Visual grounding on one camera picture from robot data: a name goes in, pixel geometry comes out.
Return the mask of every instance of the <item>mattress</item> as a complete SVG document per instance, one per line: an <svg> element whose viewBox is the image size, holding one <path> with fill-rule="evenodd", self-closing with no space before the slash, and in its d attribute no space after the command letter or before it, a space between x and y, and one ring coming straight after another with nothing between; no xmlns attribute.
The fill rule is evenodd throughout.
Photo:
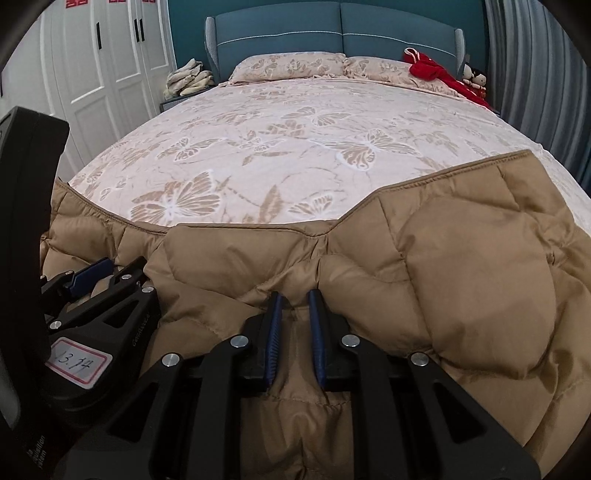
<svg viewBox="0 0 591 480"><path fill-rule="evenodd" d="M329 220L382 186L521 149L591 234L591 199L541 145L468 100L368 80L216 87L127 135L70 185L163 226Z"/></svg>

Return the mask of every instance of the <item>blue clamp pad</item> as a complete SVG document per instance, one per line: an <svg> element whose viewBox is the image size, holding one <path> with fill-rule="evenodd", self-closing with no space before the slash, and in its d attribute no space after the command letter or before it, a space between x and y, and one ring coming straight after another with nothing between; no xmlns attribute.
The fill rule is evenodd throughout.
<svg viewBox="0 0 591 480"><path fill-rule="evenodd" d="M105 257L75 273L72 281L66 287L70 298L78 300L89 294L99 280L112 275L114 270L115 264L113 261Z"/></svg>
<svg viewBox="0 0 591 480"><path fill-rule="evenodd" d="M315 291L308 293L308 303L310 305L310 330L312 333L312 358L314 360L314 371L316 380L320 388L326 386L326 349L324 347L324 338L322 328L320 327L320 318L318 314L319 305L317 304Z"/></svg>
<svg viewBox="0 0 591 480"><path fill-rule="evenodd" d="M267 338L267 358L265 359L265 382L267 388L273 385L275 376L277 374L277 366L279 363L279 352L281 346L281 319L282 319L282 305L283 297L279 294L274 295L274 299L270 309L272 310L271 325L269 326L269 337Z"/></svg>

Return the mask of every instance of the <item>label sticker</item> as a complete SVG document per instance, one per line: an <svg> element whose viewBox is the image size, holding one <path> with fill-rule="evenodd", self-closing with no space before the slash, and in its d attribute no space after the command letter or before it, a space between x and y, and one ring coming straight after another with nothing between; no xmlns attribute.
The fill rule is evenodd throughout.
<svg viewBox="0 0 591 480"><path fill-rule="evenodd" d="M45 364L66 380L90 390L111 360L113 356L108 353L60 337L51 346L51 356Z"/></svg>
<svg viewBox="0 0 591 480"><path fill-rule="evenodd" d="M79 5L88 5L88 0L66 0L66 8L78 7Z"/></svg>

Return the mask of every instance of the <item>quilted puffer jacket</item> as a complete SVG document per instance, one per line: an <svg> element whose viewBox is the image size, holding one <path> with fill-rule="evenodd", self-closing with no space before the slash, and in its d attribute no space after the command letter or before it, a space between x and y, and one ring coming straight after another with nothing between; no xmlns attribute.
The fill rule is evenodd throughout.
<svg viewBox="0 0 591 480"><path fill-rule="evenodd" d="M293 225L131 223L56 184L45 275L139 255L163 310L144 370L168 352L208 352L273 290L292 305L274 385L242 403L246 478L352 478L349 397L323 393L314 377L312 288L387 352L437 359L543 474L589 417L591 239L529 151L381 188L336 221Z"/></svg>

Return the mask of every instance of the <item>pillow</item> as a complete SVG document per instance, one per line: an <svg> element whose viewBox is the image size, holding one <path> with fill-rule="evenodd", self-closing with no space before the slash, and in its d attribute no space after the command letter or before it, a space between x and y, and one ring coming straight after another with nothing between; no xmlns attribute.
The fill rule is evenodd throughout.
<svg viewBox="0 0 591 480"><path fill-rule="evenodd" d="M236 66L228 85L325 75L343 76L344 60L343 53L325 51L254 55Z"/></svg>
<svg viewBox="0 0 591 480"><path fill-rule="evenodd" d="M375 80L399 87L422 90L440 95L462 97L441 80L430 82L410 73L411 65L404 61L379 59L376 57L349 57L345 59L345 76L350 79Z"/></svg>

